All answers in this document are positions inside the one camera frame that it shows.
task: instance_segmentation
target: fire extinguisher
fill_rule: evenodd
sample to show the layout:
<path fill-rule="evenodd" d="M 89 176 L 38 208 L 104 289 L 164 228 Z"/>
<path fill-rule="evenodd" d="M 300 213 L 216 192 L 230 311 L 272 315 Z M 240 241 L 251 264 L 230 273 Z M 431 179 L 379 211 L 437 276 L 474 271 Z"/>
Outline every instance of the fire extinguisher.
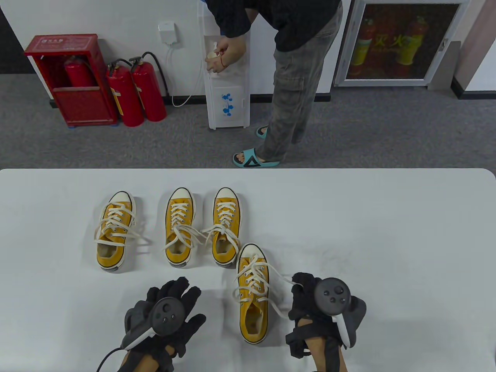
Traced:
<path fill-rule="evenodd" d="M 427 34 L 429 25 L 423 17 L 417 16 L 408 26 L 405 37 L 402 40 L 402 47 L 396 55 L 396 77 L 406 77 L 410 73 L 410 66 L 424 36 Z"/>
<path fill-rule="evenodd" d="M 357 43 L 351 57 L 350 68 L 348 74 L 352 76 L 360 75 L 367 53 L 372 44 L 372 39 L 375 34 L 375 24 L 373 19 L 365 18 L 358 31 Z"/>
<path fill-rule="evenodd" d="M 145 117 L 132 80 L 131 70 L 126 66 L 118 65 L 118 62 L 125 62 L 130 67 L 132 66 L 128 61 L 122 59 L 110 63 L 107 69 L 107 80 L 124 125 L 139 126 L 143 124 Z"/>
<path fill-rule="evenodd" d="M 95 76 L 85 60 L 72 56 L 64 63 L 64 68 L 73 87 L 97 86 Z"/>
<path fill-rule="evenodd" d="M 141 102 L 143 103 L 146 117 L 151 122 L 160 122 L 167 117 L 167 110 L 162 98 L 162 93 L 160 92 L 155 69 L 151 63 L 143 61 L 147 55 L 152 56 L 155 60 L 165 85 L 166 94 L 169 96 L 169 89 L 167 88 L 164 73 L 157 57 L 153 53 L 146 52 L 141 57 L 131 58 L 129 60 L 132 63 L 131 75 L 134 84 L 136 85 L 136 90 L 141 98 Z"/>

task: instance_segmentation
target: hand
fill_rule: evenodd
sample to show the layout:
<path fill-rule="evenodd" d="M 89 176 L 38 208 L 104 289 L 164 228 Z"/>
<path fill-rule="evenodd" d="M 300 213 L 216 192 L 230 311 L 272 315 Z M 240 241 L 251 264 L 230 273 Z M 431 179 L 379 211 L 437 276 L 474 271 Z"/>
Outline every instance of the hand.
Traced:
<path fill-rule="evenodd" d="M 224 71 L 228 66 L 239 61 L 245 55 L 246 51 L 247 46 L 244 36 L 232 39 L 222 38 L 217 43 L 217 49 L 214 50 L 219 56 L 205 59 L 205 62 L 207 62 L 207 71 L 216 73 Z"/>
<path fill-rule="evenodd" d="M 175 297 L 183 304 L 186 319 L 193 310 L 198 297 L 201 295 L 201 291 L 198 287 L 192 287 L 184 293 L 188 286 L 189 282 L 184 277 L 181 277 L 178 280 L 171 280 L 161 289 L 156 287 L 150 288 L 146 296 L 146 302 L 150 303 L 149 308 L 151 309 L 159 300 L 165 297 Z M 179 357 L 182 358 L 186 352 L 186 344 L 205 323 L 205 320 L 205 315 L 197 314 L 188 322 L 185 321 L 180 329 L 172 335 L 165 337 L 155 335 L 151 338 L 147 338 L 131 350 L 129 357 L 133 356 L 133 354 L 150 355 L 160 367 L 162 367 L 160 365 L 161 361 L 167 356 L 174 358 L 176 355 L 179 355 Z"/>
<path fill-rule="evenodd" d="M 293 306 L 289 318 L 295 321 L 294 332 L 286 336 L 286 343 L 290 346 L 291 355 L 302 358 L 310 353 L 319 371 L 345 371 L 344 363 L 340 360 L 343 341 L 337 325 L 330 316 L 322 313 L 315 304 L 314 291 L 321 281 L 311 274 L 297 273 L 293 276 L 294 285 Z M 360 325 L 366 306 L 359 298 L 352 296 L 350 307 L 347 309 L 353 318 L 356 328 Z"/>

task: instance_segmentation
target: slipper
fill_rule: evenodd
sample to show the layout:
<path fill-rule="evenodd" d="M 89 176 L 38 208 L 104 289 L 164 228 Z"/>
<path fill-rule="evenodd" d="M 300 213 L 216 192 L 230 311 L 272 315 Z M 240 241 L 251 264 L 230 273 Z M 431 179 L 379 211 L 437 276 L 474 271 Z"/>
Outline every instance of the slipper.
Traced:
<path fill-rule="evenodd" d="M 262 129 L 264 128 L 267 129 L 267 126 L 266 125 L 261 126 L 256 130 L 255 134 L 258 138 L 265 139 L 267 137 L 267 131 L 265 131 L 265 133 L 262 133 Z"/>
<path fill-rule="evenodd" d="M 261 162 L 255 155 L 255 149 L 251 148 L 250 150 L 243 150 L 243 154 L 245 155 L 245 161 L 240 163 L 237 158 L 237 154 L 233 155 L 233 163 L 240 168 L 270 168 L 277 167 L 280 162 Z"/>

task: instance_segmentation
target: white shoelace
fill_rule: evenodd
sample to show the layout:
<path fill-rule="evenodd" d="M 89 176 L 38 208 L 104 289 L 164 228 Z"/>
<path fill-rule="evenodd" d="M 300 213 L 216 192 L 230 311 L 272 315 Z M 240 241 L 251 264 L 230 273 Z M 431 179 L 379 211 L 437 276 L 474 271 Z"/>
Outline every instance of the white shoelace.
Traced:
<path fill-rule="evenodd" d="M 117 207 L 114 208 L 109 208 L 109 213 L 107 218 L 104 218 L 103 220 L 100 221 L 100 224 L 95 230 L 95 243 L 97 244 L 105 244 L 108 246 L 115 246 L 115 247 L 124 247 L 123 243 L 115 243 L 112 241 L 108 240 L 100 240 L 98 239 L 99 235 L 106 235 L 108 230 L 112 230 L 110 233 L 110 236 L 112 237 L 119 237 L 119 238 L 139 238 L 139 234 L 134 232 L 129 226 L 125 225 L 122 223 L 122 217 L 124 216 L 124 213 L 129 214 L 132 218 L 136 218 L 136 215 L 131 212 L 129 209 L 126 208 L 126 206 L 122 203 L 108 203 L 104 210 L 107 210 L 109 205 L 114 205 Z M 125 234 L 122 233 L 116 233 L 117 228 L 123 228 L 127 232 Z"/>
<path fill-rule="evenodd" d="M 186 213 L 188 211 L 188 203 L 177 203 L 177 204 L 172 204 L 171 208 L 171 228 L 174 234 L 176 234 L 176 238 L 168 243 L 164 250 L 167 249 L 168 247 L 174 245 L 177 243 L 177 241 L 180 241 L 183 243 L 186 247 L 189 249 L 193 249 L 196 247 L 198 244 L 200 244 L 200 240 L 198 237 L 205 238 L 205 235 L 200 233 L 197 229 L 195 229 L 193 226 L 190 225 L 185 225 L 184 218 L 186 218 Z M 183 235 L 184 233 L 188 233 L 191 238 L 187 238 Z"/>
<path fill-rule="evenodd" d="M 240 251 L 241 242 L 230 229 L 231 222 L 233 221 L 234 214 L 236 212 L 236 203 L 232 201 L 217 203 L 217 213 L 219 215 L 220 224 L 213 225 L 212 227 L 202 230 L 202 233 L 208 233 L 206 242 L 216 233 L 225 235 L 229 243 L 231 243 L 238 255 Z"/>
<path fill-rule="evenodd" d="M 266 270 L 271 268 L 272 271 L 275 272 L 286 283 L 289 283 L 291 285 L 295 285 L 295 284 L 299 284 L 299 283 L 294 283 L 291 280 L 286 279 L 274 268 L 274 266 L 272 266 L 271 264 L 266 263 L 266 262 L 257 262 L 258 259 L 259 259 L 259 257 L 257 255 L 255 255 L 251 259 L 250 263 L 248 265 L 244 265 L 241 272 L 237 275 L 235 280 L 238 280 L 242 276 L 247 277 L 245 280 L 246 286 L 237 287 L 233 291 L 233 297 L 235 298 L 235 300 L 237 300 L 240 303 L 241 302 L 248 302 L 249 298 L 243 298 L 242 294 L 240 294 L 239 296 L 236 294 L 236 291 L 239 291 L 241 289 L 246 289 L 246 290 L 250 291 L 251 293 L 253 293 L 255 296 L 258 296 L 258 299 L 256 299 L 256 301 L 269 302 L 281 318 L 288 319 L 288 316 L 283 314 L 282 311 L 279 310 L 276 303 L 274 301 L 272 301 L 270 298 L 268 298 L 270 285 L 265 280 L 263 274 L 266 272 Z"/>

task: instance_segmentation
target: canvas shoe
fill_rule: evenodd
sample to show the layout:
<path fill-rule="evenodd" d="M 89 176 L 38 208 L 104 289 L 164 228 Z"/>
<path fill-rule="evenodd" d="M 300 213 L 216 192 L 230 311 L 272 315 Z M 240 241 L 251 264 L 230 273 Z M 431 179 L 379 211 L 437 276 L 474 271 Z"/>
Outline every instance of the canvas shoe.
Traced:
<path fill-rule="evenodd" d="M 117 271 L 124 263 L 129 238 L 139 235 L 132 230 L 136 219 L 136 203 L 132 195 L 119 191 L 103 208 L 95 230 L 96 258 L 105 271 Z"/>
<path fill-rule="evenodd" d="M 219 190 L 213 209 L 214 225 L 203 230 L 212 239 L 212 254 L 220 266 L 229 266 L 236 261 L 240 250 L 240 228 L 242 223 L 241 203 L 234 191 L 228 187 Z"/>
<path fill-rule="evenodd" d="M 165 211 L 165 254 L 174 267 L 184 267 L 191 259 L 191 249 L 203 235 L 192 225 L 196 214 L 193 194 L 180 187 L 172 194 Z"/>
<path fill-rule="evenodd" d="M 240 303 L 241 335 L 250 344 L 258 344 L 267 336 L 268 304 L 274 307 L 280 317 L 288 319 L 269 299 L 269 268 L 285 282 L 296 284 L 284 278 L 267 262 L 260 247 L 253 243 L 243 246 L 236 264 L 238 287 L 233 296 Z"/>

